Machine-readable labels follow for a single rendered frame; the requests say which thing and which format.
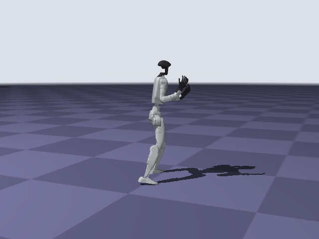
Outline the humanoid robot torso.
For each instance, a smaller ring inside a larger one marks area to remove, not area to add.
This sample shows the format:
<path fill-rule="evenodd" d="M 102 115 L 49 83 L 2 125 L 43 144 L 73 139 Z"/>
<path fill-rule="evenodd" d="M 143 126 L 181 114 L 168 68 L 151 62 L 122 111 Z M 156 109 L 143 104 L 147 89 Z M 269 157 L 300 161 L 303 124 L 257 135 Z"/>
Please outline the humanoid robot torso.
<path fill-rule="evenodd" d="M 155 103 L 155 106 L 153 106 L 149 114 L 149 119 L 152 122 L 153 122 L 153 117 L 155 115 L 159 115 L 159 117 L 161 117 L 161 112 L 160 112 L 161 106 L 158 106 L 159 104 L 163 105 L 163 103 L 160 101 L 160 85 L 159 85 L 160 78 L 166 79 L 164 75 L 162 75 L 162 77 L 156 77 L 154 80 L 152 103 Z M 168 83 L 166 86 L 166 92 L 167 92 L 167 89 L 168 89 Z M 166 96 L 166 93 L 164 96 Z"/>

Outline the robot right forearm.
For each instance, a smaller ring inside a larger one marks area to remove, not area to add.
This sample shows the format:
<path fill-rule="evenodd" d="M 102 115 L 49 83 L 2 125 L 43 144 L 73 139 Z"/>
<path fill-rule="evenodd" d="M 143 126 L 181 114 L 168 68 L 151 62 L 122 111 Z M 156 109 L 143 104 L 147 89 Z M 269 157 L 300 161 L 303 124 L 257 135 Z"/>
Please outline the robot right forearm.
<path fill-rule="evenodd" d="M 162 97 L 162 101 L 163 101 L 163 102 L 171 102 L 171 101 L 174 100 L 174 99 L 178 99 L 180 94 L 181 94 L 181 91 L 178 90 L 177 93 L 175 92 L 175 93 L 172 94 L 172 95 L 168 95 L 168 96 Z"/>

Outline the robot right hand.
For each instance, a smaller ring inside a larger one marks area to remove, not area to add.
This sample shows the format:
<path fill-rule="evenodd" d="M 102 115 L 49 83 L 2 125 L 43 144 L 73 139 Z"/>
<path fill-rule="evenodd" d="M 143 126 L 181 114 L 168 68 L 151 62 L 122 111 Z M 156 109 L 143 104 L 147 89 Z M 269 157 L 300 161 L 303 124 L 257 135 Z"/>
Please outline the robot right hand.
<path fill-rule="evenodd" d="M 186 76 L 182 76 L 182 81 L 180 82 L 180 78 L 179 80 L 179 87 L 176 89 L 176 93 L 178 92 L 178 90 L 182 91 L 182 89 L 186 86 L 186 84 L 188 83 L 188 78 Z"/>

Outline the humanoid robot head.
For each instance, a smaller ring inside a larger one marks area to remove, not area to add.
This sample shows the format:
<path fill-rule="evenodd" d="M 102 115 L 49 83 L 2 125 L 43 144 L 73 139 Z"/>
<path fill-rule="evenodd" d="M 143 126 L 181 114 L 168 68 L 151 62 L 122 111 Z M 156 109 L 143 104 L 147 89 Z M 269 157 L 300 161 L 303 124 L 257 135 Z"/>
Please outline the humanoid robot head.
<path fill-rule="evenodd" d="M 158 66 L 161 66 L 162 69 L 165 69 L 165 73 L 160 73 L 157 77 L 162 77 L 162 75 L 168 74 L 168 68 L 171 66 L 171 64 L 165 60 L 162 60 L 158 63 Z"/>

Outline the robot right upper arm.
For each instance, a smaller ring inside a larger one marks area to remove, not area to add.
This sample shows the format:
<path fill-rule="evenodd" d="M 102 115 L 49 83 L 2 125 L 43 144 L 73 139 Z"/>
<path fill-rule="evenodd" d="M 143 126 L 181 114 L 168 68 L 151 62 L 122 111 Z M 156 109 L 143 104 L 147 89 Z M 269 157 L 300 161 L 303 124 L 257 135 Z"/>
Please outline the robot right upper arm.
<path fill-rule="evenodd" d="M 166 93 L 166 86 L 167 86 L 167 79 L 163 79 L 160 78 L 159 80 L 159 85 L 160 85 L 160 95 L 159 95 L 159 99 L 162 103 L 165 103 L 162 101 L 162 97 L 164 97 L 165 93 Z"/>

